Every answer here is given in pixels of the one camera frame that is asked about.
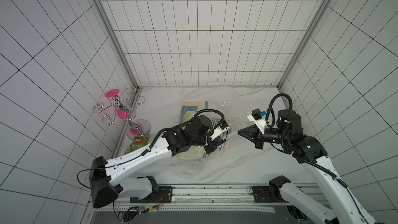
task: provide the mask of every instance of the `snack package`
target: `snack package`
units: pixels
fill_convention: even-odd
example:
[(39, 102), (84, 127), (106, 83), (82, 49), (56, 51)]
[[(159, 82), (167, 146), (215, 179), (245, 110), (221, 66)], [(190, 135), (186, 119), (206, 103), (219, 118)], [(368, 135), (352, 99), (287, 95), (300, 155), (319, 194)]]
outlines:
[(123, 155), (126, 155), (130, 152), (133, 152), (141, 147), (144, 147), (148, 144), (149, 138), (148, 137), (134, 137), (134, 141), (126, 147), (125, 152)]

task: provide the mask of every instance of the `black cable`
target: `black cable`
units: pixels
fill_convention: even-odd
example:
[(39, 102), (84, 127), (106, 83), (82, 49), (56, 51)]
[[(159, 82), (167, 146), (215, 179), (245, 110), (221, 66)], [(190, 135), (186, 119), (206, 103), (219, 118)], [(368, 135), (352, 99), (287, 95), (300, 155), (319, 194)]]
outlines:
[(355, 199), (354, 199), (354, 197), (352, 196), (351, 192), (349, 191), (348, 187), (346, 187), (346, 189), (347, 189), (348, 193), (350, 194), (352, 200), (354, 201), (355, 207), (357, 207), (358, 212), (359, 212), (359, 214), (361, 215), (362, 219), (366, 222), (366, 224), (369, 224), (368, 221), (364, 218), (364, 216), (363, 216), (361, 210), (359, 209), (359, 207), (358, 207), (358, 205), (357, 205), (357, 202), (355, 201)]
[[(194, 117), (197, 117), (199, 114), (201, 114), (201, 113), (203, 113), (203, 112), (215, 112), (215, 113), (217, 113), (217, 114), (219, 114), (219, 115), (221, 116), (221, 121), (220, 121), (218, 124), (216, 124), (214, 128), (219, 127), (219, 126), (222, 124), (222, 122), (224, 121), (224, 115), (222, 114), (222, 112), (220, 112), (220, 111), (218, 111), (218, 110), (215, 110), (215, 109), (203, 109), (203, 110), (200, 110), (200, 111), (198, 111), (198, 112), (195, 113)], [(192, 122), (192, 120), (193, 120), (193, 118), (191, 118), (190, 120), (188, 120), (188, 121), (186, 121), (186, 122), (184, 122), (184, 123), (182, 123), (182, 124), (190, 123), (190, 122)], [(150, 152), (150, 150), (151, 150), (151, 149), (153, 148), (153, 146), (155, 145), (157, 139), (161, 136), (161, 134), (162, 134), (163, 132), (165, 132), (165, 131), (167, 131), (167, 130), (169, 130), (169, 128), (163, 128), (163, 129), (161, 129), (161, 130), (156, 134), (154, 140), (153, 140), (152, 143), (149, 145), (149, 150), (148, 150), (148, 149), (145, 149), (145, 150), (141, 153), (141, 155), (139, 155), (139, 156), (137, 156), (137, 157), (134, 157), (134, 158), (132, 158), (132, 159), (130, 159), (130, 160), (128, 160), (128, 161), (119, 163), (119, 164), (117, 164), (116, 166), (119, 166), (119, 165), (122, 165), (122, 164), (125, 164), (125, 163), (128, 163), (128, 162), (131, 162), (131, 161), (133, 161), (133, 160), (135, 160), (135, 159), (137, 159), (137, 158), (139, 158), (139, 157), (141, 157), (141, 156), (144, 156), (144, 155), (147, 154), (148, 152)], [(87, 186), (85, 186), (82, 182), (80, 182), (80, 180), (79, 180), (79, 174), (82, 173), (82, 172), (90, 171), (90, 170), (108, 169), (108, 168), (112, 168), (112, 167), (115, 167), (115, 166), (108, 166), (108, 167), (101, 167), (101, 168), (94, 168), (94, 169), (84, 169), (84, 170), (81, 170), (81, 171), (79, 171), (79, 172), (77, 173), (77, 175), (76, 175), (77, 181), (79, 182), (79, 184), (81, 184), (82, 186), (86, 187), (87, 189), (91, 189), (90, 187), (87, 187)]]
[[(137, 157), (134, 157), (133, 159), (130, 159), (129, 161), (126, 161), (126, 162), (123, 162), (123, 163), (119, 163), (119, 164), (117, 164), (116, 166), (122, 165), (122, 164), (124, 164), (124, 163), (131, 162), (131, 161), (133, 161), (134, 159), (137, 159), (137, 158), (139, 158), (139, 157), (141, 157), (141, 156), (143, 156), (142, 153), (141, 153), (141, 155), (139, 155), (139, 156), (137, 156)], [(81, 170), (81, 171), (77, 172), (77, 175), (76, 175), (77, 182), (79, 182), (82, 186), (86, 187), (87, 189), (91, 189), (90, 187), (87, 187), (87, 186), (85, 186), (82, 182), (80, 182), (80, 180), (79, 180), (79, 174), (82, 173), (82, 172), (90, 171), (90, 170), (108, 169), (108, 168), (112, 168), (112, 167), (115, 167), (115, 166), (108, 166), (108, 167), (102, 167), (102, 168), (94, 168), (94, 169), (84, 169), (84, 170)]]
[(156, 136), (155, 136), (155, 138), (153, 139), (152, 143), (149, 145), (149, 150), (152, 149), (152, 147), (155, 145), (156, 141), (157, 141), (158, 138), (162, 135), (162, 133), (163, 133), (163, 132), (166, 132), (167, 130), (169, 130), (169, 128), (163, 128), (163, 129), (161, 129), (161, 130), (156, 134)]
[(204, 113), (204, 112), (215, 112), (215, 113), (217, 113), (218, 115), (221, 116), (221, 120), (213, 127), (214, 129), (219, 127), (224, 122), (224, 115), (222, 114), (222, 112), (220, 112), (218, 110), (215, 110), (215, 109), (210, 109), (210, 108), (202, 109), (202, 110), (197, 111), (195, 113), (194, 117), (197, 117), (199, 114)]
[(117, 218), (119, 221), (122, 221), (121, 219), (119, 219), (119, 217), (118, 217), (117, 214), (116, 214), (116, 211), (115, 211), (115, 202), (113, 202), (113, 212), (115, 213), (116, 218)]
[(210, 139), (210, 137), (207, 139), (207, 144), (209, 145), (209, 146), (213, 146), (213, 147), (215, 147), (215, 146), (219, 146), (219, 145), (222, 145), (223, 143), (225, 143), (226, 142), (226, 138), (228, 137), (228, 130), (226, 131), (226, 136), (225, 136), (225, 138), (223, 139), (223, 140), (221, 140), (220, 142), (218, 142), (218, 143), (213, 143), (213, 141)]
[(280, 94), (275, 95), (275, 96), (272, 98), (271, 102), (269, 103), (269, 107), (268, 107), (267, 114), (266, 114), (266, 121), (268, 122), (269, 113), (271, 113), (271, 115), (272, 115), (272, 123), (271, 123), (271, 125), (268, 125), (268, 124), (267, 124), (267, 126), (270, 127), (270, 128), (272, 128), (272, 127), (274, 126), (274, 124), (275, 124), (275, 115), (274, 115), (274, 113), (273, 113), (272, 105), (273, 105), (274, 101), (275, 101), (278, 97), (281, 97), (281, 96), (285, 97), (285, 98), (288, 100), (288, 102), (289, 102), (289, 111), (288, 111), (288, 113), (287, 113), (286, 124), (285, 124), (285, 126), (284, 126), (284, 128), (283, 128), (282, 135), (281, 135), (281, 146), (282, 146), (283, 151), (280, 150), (280, 149), (277, 149), (277, 150), (280, 151), (280, 152), (287, 153), (287, 154), (291, 153), (291, 156), (294, 157), (296, 160), (301, 161), (301, 162), (304, 162), (304, 163), (307, 163), (307, 164), (309, 164), (309, 165), (311, 165), (311, 166), (314, 166), (314, 167), (317, 168), (317, 169), (320, 169), (321, 171), (323, 171), (323, 172), (325, 172), (326, 174), (330, 175), (334, 180), (336, 180), (337, 182), (339, 182), (339, 184), (341, 184), (341, 186), (343, 186), (344, 188), (347, 189), (347, 191), (348, 191), (348, 193), (350, 194), (352, 200), (354, 201), (354, 204), (355, 204), (355, 206), (356, 206), (356, 208), (357, 208), (359, 214), (361, 215), (362, 219), (364, 219), (364, 216), (363, 216), (361, 210), (359, 209), (359, 207), (358, 207), (358, 205), (357, 205), (357, 203), (356, 203), (354, 197), (352, 196), (350, 190), (348, 189), (348, 185), (347, 185), (341, 178), (337, 178), (337, 175), (336, 175), (336, 174), (334, 174), (333, 172), (331, 172), (330, 170), (326, 169), (326, 168), (323, 167), (323, 166), (320, 166), (320, 165), (318, 165), (318, 164), (316, 164), (316, 163), (313, 163), (313, 162), (307, 161), (307, 160), (305, 160), (305, 159), (302, 159), (302, 158), (300, 157), (300, 156), (301, 156), (301, 151), (297, 152), (298, 148), (294, 147), (292, 144), (290, 144), (290, 142), (289, 142), (287, 145), (284, 144), (285, 135), (286, 135), (286, 133), (287, 133), (287, 129), (288, 129), (288, 127), (289, 127), (289, 125), (290, 125), (290, 122), (291, 122), (290, 117), (291, 117), (292, 108), (293, 108), (292, 99), (291, 99), (291, 97), (290, 97), (289, 95), (287, 95), (287, 94), (285, 94), (285, 93), (280, 93)]
[[(128, 161), (119, 163), (119, 164), (117, 164), (117, 165), (115, 165), (115, 166), (119, 166), (119, 165), (122, 165), (122, 164), (125, 164), (125, 163), (128, 163), (128, 162), (131, 162), (131, 161), (133, 161), (133, 160), (135, 160), (135, 159), (137, 159), (137, 158), (139, 158), (139, 157), (141, 157), (141, 156), (144, 156), (144, 155), (147, 154), (148, 152), (150, 152), (150, 150), (151, 150), (152, 147), (155, 145), (155, 143), (156, 143), (157, 139), (160, 137), (160, 135), (161, 135), (163, 132), (167, 131), (168, 129), (169, 129), (169, 128), (163, 128), (163, 129), (161, 129), (161, 130), (156, 134), (154, 140), (153, 140), (152, 143), (149, 145), (149, 150), (148, 150), (148, 149), (145, 149), (145, 150), (141, 153), (141, 155), (139, 155), (139, 156), (137, 156), (137, 157), (134, 157), (134, 158), (132, 158), (132, 159), (130, 159), (130, 160), (128, 160)], [(96, 169), (108, 169), (108, 168), (112, 168), (112, 167), (115, 167), (115, 166), (108, 166), (108, 167), (101, 167), (101, 168), (94, 168), (94, 169), (84, 169), (84, 170), (81, 170), (81, 171), (79, 171), (79, 172), (77, 173), (77, 175), (76, 175), (77, 182), (79, 182), (82, 186), (86, 187), (87, 189), (91, 189), (90, 187), (87, 187), (87, 186), (85, 186), (82, 182), (80, 182), (80, 180), (79, 180), (79, 174), (80, 174), (80, 173), (86, 172), (86, 171), (90, 171), (90, 170), (96, 170)]]

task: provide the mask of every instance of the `black joint motor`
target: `black joint motor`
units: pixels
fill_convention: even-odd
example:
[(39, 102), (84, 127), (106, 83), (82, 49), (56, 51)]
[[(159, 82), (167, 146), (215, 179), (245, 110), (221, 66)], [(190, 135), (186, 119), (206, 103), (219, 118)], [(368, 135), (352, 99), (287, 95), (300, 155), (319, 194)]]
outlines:
[(199, 115), (193, 117), (189, 125), (184, 129), (181, 127), (172, 127), (163, 133), (169, 146), (168, 149), (172, 151), (172, 156), (181, 152), (186, 152), (192, 145), (204, 146), (206, 144), (206, 137), (209, 136), (208, 131), (212, 130), (211, 120)]
[(262, 118), (262, 116), (261, 116), (261, 111), (260, 111), (260, 109), (254, 109), (253, 111), (251, 111), (251, 115), (253, 116), (253, 118), (255, 119), (255, 120), (259, 120), (259, 119), (261, 119)]

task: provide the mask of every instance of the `black bracket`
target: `black bracket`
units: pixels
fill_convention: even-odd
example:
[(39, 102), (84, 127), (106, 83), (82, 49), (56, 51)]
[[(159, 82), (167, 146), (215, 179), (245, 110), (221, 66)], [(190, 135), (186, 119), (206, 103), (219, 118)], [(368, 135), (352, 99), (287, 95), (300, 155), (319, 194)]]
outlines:
[(257, 203), (287, 202), (283, 199), (272, 199), (269, 186), (253, 186), (250, 193), (254, 196), (254, 202)]
[[(164, 196), (163, 203), (170, 203), (173, 196), (172, 186), (159, 186), (159, 193)], [(137, 197), (131, 197), (130, 203), (160, 203), (162, 197), (157, 194), (156, 197), (147, 197), (144, 199), (138, 199)]]

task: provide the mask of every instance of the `black cable sleeve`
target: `black cable sleeve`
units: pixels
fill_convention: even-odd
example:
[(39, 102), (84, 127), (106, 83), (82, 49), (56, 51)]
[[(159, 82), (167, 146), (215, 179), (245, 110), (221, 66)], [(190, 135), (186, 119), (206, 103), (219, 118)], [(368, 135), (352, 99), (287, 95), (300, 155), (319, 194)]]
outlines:
[(287, 154), (285, 151), (283, 151), (283, 150), (280, 150), (280, 149), (276, 148), (276, 147), (273, 145), (273, 143), (271, 143), (271, 146), (272, 146), (272, 147), (274, 147), (275, 149), (277, 149), (278, 151), (280, 151), (280, 152), (282, 152), (282, 153), (285, 153), (285, 154)]
[(155, 136), (155, 138), (153, 139), (152, 143), (149, 145), (149, 150), (152, 149), (152, 147), (155, 145), (156, 141), (158, 140), (158, 138), (162, 135), (163, 132), (166, 132), (167, 130), (169, 130), (169, 128), (163, 128), (161, 129)]
[[(286, 94), (286, 93), (278, 93), (278, 94), (275, 95), (275, 96), (272, 98), (272, 100), (269, 102), (269, 106), (268, 106), (268, 109), (267, 109), (267, 115), (266, 115), (266, 121), (268, 121), (269, 114), (270, 114), (270, 113), (271, 113), (271, 114), (273, 113), (272, 105), (274, 104), (274, 101), (275, 101), (277, 98), (281, 97), (281, 96), (285, 97), (285, 98), (288, 100), (288, 102), (289, 102), (289, 111), (287, 112), (287, 121), (290, 121), (290, 116), (291, 116), (291, 114), (292, 114), (292, 109), (293, 109), (293, 102), (292, 102), (292, 98), (291, 98), (288, 94)], [(272, 114), (272, 124), (271, 124), (271, 125), (268, 125), (268, 124), (267, 124), (267, 126), (268, 126), (269, 128), (272, 128), (272, 127), (274, 126), (274, 124), (275, 124), (275, 114)]]
[(122, 220), (117, 216), (117, 214), (116, 214), (116, 211), (115, 211), (115, 202), (113, 202), (113, 212), (115, 213), (116, 218), (117, 218), (119, 221), (122, 221)]
[(224, 115), (222, 114), (222, 112), (215, 110), (215, 109), (202, 109), (199, 110), (195, 113), (194, 117), (197, 117), (199, 114), (204, 113), (204, 112), (215, 112), (218, 115), (221, 116), (221, 120), (213, 127), (214, 129), (216, 129), (217, 127), (219, 127), (223, 122), (224, 122)]

